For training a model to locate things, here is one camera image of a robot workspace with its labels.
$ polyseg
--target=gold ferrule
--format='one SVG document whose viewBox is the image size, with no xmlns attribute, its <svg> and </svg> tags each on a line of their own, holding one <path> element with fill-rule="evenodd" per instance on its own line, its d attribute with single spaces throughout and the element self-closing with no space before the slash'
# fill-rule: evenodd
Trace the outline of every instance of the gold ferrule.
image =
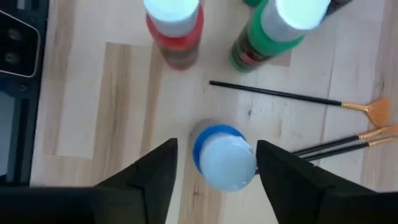
<svg viewBox="0 0 398 224">
<path fill-rule="evenodd" d="M 391 137 L 391 138 L 385 138 L 385 139 L 372 141 L 372 142 L 369 142 L 369 147 L 376 146 L 378 144 L 383 144 L 383 143 L 386 143 L 386 142 L 389 142 L 389 141 L 393 141 L 393 140 L 396 140 L 396 139 L 398 139 L 398 137 Z"/>
<path fill-rule="evenodd" d="M 363 112 L 369 112 L 369 106 L 357 105 L 355 103 L 341 102 L 341 107 L 349 108 L 349 109 L 352 109 L 352 110 L 360 110 L 360 111 L 363 111 Z"/>
<path fill-rule="evenodd" d="M 368 139 L 368 138 L 371 138 L 371 137 L 374 137 L 374 136 L 377 136 L 377 135 L 381 134 L 383 132 L 383 129 L 384 128 L 377 129 L 375 131 L 371 131 L 371 132 L 368 132 L 368 133 L 360 134 L 358 137 L 359 137 L 360 140 Z"/>
</svg>

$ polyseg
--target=paintbrush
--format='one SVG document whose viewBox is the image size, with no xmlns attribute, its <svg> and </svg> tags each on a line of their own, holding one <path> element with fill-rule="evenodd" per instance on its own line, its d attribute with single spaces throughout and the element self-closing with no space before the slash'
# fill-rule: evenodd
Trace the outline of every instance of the paintbrush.
<svg viewBox="0 0 398 224">
<path fill-rule="evenodd" d="M 313 147 L 310 147 L 310 148 L 307 148 L 307 149 L 301 149 L 299 151 L 292 152 L 292 154 L 296 155 L 296 156 L 302 156 L 302 155 L 305 155 L 305 154 L 318 152 L 318 151 L 321 151 L 321 150 L 324 150 L 324 149 L 329 149 L 331 147 L 340 146 L 342 144 L 347 144 L 347 143 L 350 143 L 350 142 L 353 142 L 353 141 L 369 139 L 369 138 L 372 138 L 374 136 L 378 136 L 378 135 L 382 135 L 382 134 L 398 134 L 398 125 L 387 126 L 387 127 L 384 127 L 384 128 L 379 128 L 379 129 L 374 130 L 374 131 L 370 131 L 370 132 L 366 132 L 366 133 L 350 136 L 350 137 L 347 137 L 347 138 L 343 138 L 343 139 L 340 139 L 340 140 L 337 140 L 337 141 L 324 143 L 324 144 L 321 144 L 319 146 L 313 146 Z"/>
<path fill-rule="evenodd" d="M 384 139 L 380 139 L 380 140 L 375 140 L 375 141 L 370 141 L 370 142 L 365 142 L 365 143 L 361 143 L 361 144 L 356 144 L 353 146 L 348 146 L 348 147 L 344 147 L 342 149 L 337 149 L 337 150 L 333 150 L 330 152 L 325 152 L 325 153 L 321 153 L 321 154 L 317 154 L 314 156 L 307 156 L 307 157 L 303 157 L 302 159 L 306 160 L 306 161 L 314 161 L 317 159 L 322 159 L 322 158 L 326 158 L 326 157 L 330 157 L 330 156 L 335 156 L 338 154 L 343 154 L 346 152 L 351 152 L 351 151 L 355 151 L 358 149 L 363 149 L 365 147 L 373 147 L 373 146 L 377 146 L 379 144 L 383 144 L 386 142 L 390 142 L 393 140 L 397 140 L 398 136 L 394 136 L 394 137 L 390 137 L 390 138 L 384 138 Z"/>
<path fill-rule="evenodd" d="M 324 105 L 340 106 L 342 108 L 348 108 L 348 109 L 352 109 L 352 110 L 362 111 L 362 112 L 366 113 L 366 115 L 369 117 L 369 119 L 372 121 L 372 123 L 377 127 L 383 127 L 390 120 L 390 116 L 391 116 L 391 114 L 390 114 L 391 104 L 390 104 L 389 98 L 381 98 L 380 100 L 372 102 L 368 105 L 359 105 L 356 103 L 328 100 L 328 99 L 317 98 L 317 97 L 312 97 L 312 96 L 304 96 L 304 95 L 298 95 L 298 94 L 293 94 L 293 93 L 284 93 L 281 91 L 266 90 L 266 89 L 254 88 L 254 87 L 250 87 L 250 86 L 235 85 L 235 84 L 223 83 L 223 82 L 217 82 L 217 81 L 210 81 L 209 83 L 210 83 L 210 85 L 215 85 L 215 86 L 222 86 L 222 87 L 233 88 L 233 89 L 237 89 L 237 90 L 246 90 L 246 91 L 251 91 L 251 92 L 255 92 L 255 93 L 263 93 L 263 94 L 267 94 L 267 95 L 281 96 L 281 97 L 285 97 L 285 98 L 309 101 L 312 103 L 321 103 Z"/>
</svg>

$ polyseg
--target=red paint bottle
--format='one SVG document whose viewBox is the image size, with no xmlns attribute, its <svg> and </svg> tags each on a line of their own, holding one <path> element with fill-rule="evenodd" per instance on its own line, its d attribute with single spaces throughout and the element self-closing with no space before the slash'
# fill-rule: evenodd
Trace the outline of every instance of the red paint bottle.
<svg viewBox="0 0 398 224">
<path fill-rule="evenodd" d="M 144 0 L 150 34 L 166 63 L 177 70 L 195 64 L 203 29 L 199 0 Z"/>
</svg>

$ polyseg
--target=label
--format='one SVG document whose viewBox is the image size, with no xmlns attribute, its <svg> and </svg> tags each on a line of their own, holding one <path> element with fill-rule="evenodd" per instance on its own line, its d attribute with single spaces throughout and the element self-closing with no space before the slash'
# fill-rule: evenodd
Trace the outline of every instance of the label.
<svg viewBox="0 0 398 224">
<path fill-rule="evenodd" d="M 199 44 L 200 39 L 194 46 L 186 50 L 168 49 L 163 46 L 159 46 L 159 49 L 168 65 L 175 69 L 185 70 L 197 61 L 199 55 Z"/>
<path fill-rule="evenodd" d="M 246 25 L 231 48 L 230 58 L 237 69 L 250 71 L 272 56 L 261 54 L 250 44 Z"/>
</svg>

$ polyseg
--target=paint bottle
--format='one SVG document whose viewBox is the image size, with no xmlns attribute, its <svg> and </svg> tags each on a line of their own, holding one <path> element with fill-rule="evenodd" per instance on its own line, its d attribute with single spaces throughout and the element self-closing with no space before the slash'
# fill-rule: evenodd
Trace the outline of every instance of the paint bottle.
<svg viewBox="0 0 398 224">
<path fill-rule="evenodd" d="M 262 0 L 229 53 L 232 65 L 249 72 L 297 46 L 321 23 L 330 0 Z"/>
<path fill-rule="evenodd" d="M 144 0 L 146 22 L 166 63 L 190 68 L 198 58 L 203 8 L 199 0 Z"/>
<path fill-rule="evenodd" d="M 253 179 L 256 157 L 237 129 L 206 119 L 195 125 L 192 138 L 193 161 L 210 186 L 236 191 Z"/>
</svg>

